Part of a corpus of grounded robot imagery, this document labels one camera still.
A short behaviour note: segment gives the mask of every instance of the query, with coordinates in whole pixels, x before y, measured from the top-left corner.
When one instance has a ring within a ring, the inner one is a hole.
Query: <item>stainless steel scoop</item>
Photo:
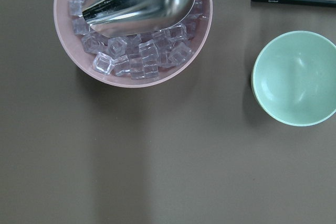
[[[195,0],[87,0],[83,17],[106,37],[145,33],[173,26]]]

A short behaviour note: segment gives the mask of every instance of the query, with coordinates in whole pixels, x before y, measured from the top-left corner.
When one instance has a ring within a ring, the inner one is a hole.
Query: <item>light green bowl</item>
[[[336,46],[309,31],[292,31],[260,52],[251,75],[260,106],[276,120],[309,126],[336,111]]]

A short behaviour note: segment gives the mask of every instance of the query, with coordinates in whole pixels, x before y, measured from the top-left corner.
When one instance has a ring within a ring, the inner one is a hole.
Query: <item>tabletop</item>
[[[336,117],[271,118],[250,73],[293,30],[336,42],[335,8],[213,0],[196,59],[126,89],[78,69],[53,0],[0,0],[0,223],[336,223]]]

